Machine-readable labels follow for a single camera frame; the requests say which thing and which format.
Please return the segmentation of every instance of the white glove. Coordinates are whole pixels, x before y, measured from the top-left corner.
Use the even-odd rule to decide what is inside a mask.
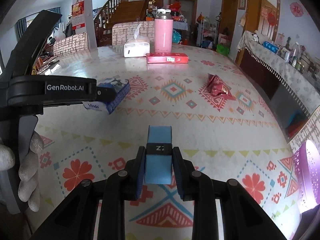
[[[44,149],[44,143],[40,135],[34,131],[30,150],[26,157],[20,163],[18,196],[23,202],[28,201],[29,208],[37,212],[40,208],[40,190],[38,184],[38,155],[41,155]],[[0,171],[6,171],[14,166],[15,158],[12,150],[0,145]]]

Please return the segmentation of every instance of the plastic bottle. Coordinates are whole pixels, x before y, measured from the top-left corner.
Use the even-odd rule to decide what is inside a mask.
[[[299,46],[299,43],[295,43],[293,46],[292,46],[292,49],[291,49],[291,57],[290,57],[290,64],[292,63],[292,60],[293,60],[293,57],[296,56],[297,59],[299,59],[299,54],[300,54],[300,46]]]
[[[155,18],[155,52],[170,53],[172,49],[173,20],[171,10],[158,9]]]

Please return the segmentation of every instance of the pink bottle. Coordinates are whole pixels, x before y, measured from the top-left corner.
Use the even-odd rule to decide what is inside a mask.
[[[173,20],[171,10],[158,9],[155,18],[155,52],[170,53],[172,49]]]

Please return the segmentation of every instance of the framed picture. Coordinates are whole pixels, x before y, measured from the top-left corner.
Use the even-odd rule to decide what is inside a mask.
[[[238,1],[238,10],[245,10],[246,3],[247,3],[247,0],[239,0]]]

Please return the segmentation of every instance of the screw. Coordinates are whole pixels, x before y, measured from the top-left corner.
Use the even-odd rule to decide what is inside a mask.
[[[231,186],[237,186],[238,185],[238,181],[236,181],[235,179],[229,179],[229,184]]]
[[[119,175],[120,177],[127,176],[127,174],[128,174],[128,172],[125,171],[125,170],[122,170],[122,171],[119,171],[119,172],[118,172],[118,175]]]
[[[194,177],[200,177],[201,176],[201,172],[200,171],[193,171],[191,173],[191,175],[194,176]]]
[[[84,179],[83,181],[81,181],[81,185],[84,187],[89,186],[90,183],[91,183],[91,180],[89,180],[89,179]]]

